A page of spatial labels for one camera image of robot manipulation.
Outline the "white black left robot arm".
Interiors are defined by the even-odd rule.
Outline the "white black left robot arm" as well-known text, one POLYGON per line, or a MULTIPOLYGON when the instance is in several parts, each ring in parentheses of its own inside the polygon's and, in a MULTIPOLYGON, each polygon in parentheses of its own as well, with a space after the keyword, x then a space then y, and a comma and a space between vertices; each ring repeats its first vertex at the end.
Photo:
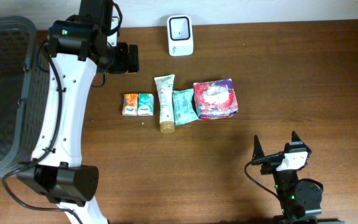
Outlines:
POLYGON ((50 72, 42 129, 29 162, 14 175, 66 213, 72 223, 107 223, 96 200, 99 171, 82 163, 81 132, 94 76, 139 71, 136 45, 111 41, 122 20, 112 0, 82 1, 78 14, 55 21, 44 51, 50 72))

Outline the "teal wipes packet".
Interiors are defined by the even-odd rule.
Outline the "teal wipes packet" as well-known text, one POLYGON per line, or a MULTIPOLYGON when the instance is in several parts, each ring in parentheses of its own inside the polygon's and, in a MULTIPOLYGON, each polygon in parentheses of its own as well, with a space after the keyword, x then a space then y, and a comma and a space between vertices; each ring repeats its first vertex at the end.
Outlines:
POLYGON ((175 125, 183 125, 198 120, 193 108, 194 89, 173 91, 173 108, 175 125))

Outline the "red purple tissue pack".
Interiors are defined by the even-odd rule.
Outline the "red purple tissue pack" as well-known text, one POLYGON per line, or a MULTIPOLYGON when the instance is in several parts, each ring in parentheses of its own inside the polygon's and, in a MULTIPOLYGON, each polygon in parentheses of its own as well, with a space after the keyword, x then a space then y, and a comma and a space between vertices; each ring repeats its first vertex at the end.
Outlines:
POLYGON ((231 78, 193 84, 199 119, 222 119, 234 116, 239 106, 231 78))

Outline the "teal pocket tissue pack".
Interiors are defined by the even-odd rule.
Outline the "teal pocket tissue pack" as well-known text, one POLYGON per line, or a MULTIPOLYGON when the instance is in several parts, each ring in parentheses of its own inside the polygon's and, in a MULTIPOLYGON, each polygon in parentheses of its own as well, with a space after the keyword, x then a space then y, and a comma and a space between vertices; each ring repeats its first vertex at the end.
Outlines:
POLYGON ((151 93, 139 93, 137 114, 139 116, 154 115, 154 96, 151 93))

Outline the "white green cream tube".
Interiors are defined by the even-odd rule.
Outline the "white green cream tube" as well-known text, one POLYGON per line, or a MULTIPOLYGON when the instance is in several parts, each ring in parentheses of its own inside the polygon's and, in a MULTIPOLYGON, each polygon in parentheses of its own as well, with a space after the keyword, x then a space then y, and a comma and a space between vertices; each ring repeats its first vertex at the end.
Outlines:
POLYGON ((160 103, 160 132, 164 134, 175 131, 172 100, 174 79, 174 74, 154 78, 160 103))

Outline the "orange pocket tissue pack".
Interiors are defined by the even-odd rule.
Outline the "orange pocket tissue pack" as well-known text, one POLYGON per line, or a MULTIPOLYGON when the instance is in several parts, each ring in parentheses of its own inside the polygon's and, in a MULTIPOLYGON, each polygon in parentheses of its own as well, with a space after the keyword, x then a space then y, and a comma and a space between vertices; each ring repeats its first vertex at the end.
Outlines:
POLYGON ((137 93, 124 94, 122 115, 137 116, 137 111, 138 111, 138 94, 137 93))

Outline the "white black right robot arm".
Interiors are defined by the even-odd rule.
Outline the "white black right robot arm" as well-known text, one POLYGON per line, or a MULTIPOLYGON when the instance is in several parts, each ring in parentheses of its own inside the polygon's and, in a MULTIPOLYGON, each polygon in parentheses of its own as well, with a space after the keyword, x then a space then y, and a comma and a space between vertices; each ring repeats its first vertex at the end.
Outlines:
POLYGON ((318 223, 321 214, 323 184, 313 179, 299 179, 297 172, 307 166, 311 149, 296 132, 284 150, 266 156, 257 136, 250 165, 261 166, 262 175, 272 175, 275 191, 268 190, 280 202, 282 214, 273 217, 275 223, 318 223))

